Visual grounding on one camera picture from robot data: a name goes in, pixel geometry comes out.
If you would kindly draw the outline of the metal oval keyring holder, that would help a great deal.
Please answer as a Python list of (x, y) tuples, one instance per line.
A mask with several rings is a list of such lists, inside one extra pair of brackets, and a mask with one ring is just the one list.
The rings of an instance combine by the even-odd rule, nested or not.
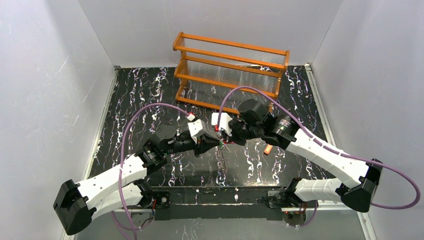
[(228, 172), (228, 158), (225, 155), (226, 146), (217, 146), (216, 147), (216, 158), (217, 158), (217, 164), (218, 169), (223, 173), (226, 174)]

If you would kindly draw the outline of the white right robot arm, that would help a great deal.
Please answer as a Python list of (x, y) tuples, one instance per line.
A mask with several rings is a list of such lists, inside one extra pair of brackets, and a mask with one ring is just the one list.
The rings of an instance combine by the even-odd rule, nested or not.
[(366, 163), (343, 157), (340, 149), (301, 129), (292, 117), (273, 116), (254, 99), (244, 101), (238, 111), (240, 120), (232, 119), (227, 113), (214, 116), (215, 128), (221, 131), (224, 141), (244, 145), (248, 140), (261, 139), (268, 145), (306, 158), (334, 176), (318, 180), (295, 177), (287, 187), (262, 198), (269, 208), (321, 200), (342, 202), (361, 213), (369, 211), (382, 173), (379, 160)]

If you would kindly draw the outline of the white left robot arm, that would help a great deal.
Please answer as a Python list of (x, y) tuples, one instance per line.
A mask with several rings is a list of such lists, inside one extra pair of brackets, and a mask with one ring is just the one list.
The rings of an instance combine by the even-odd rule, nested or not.
[(123, 162), (92, 178), (61, 184), (53, 209), (69, 236), (84, 230), (95, 218), (123, 207), (120, 193), (130, 206), (149, 201), (153, 195), (140, 180), (161, 169), (171, 154), (193, 151), (196, 156), (219, 146), (220, 141), (190, 123), (177, 133), (173, 125), (161, 125)]

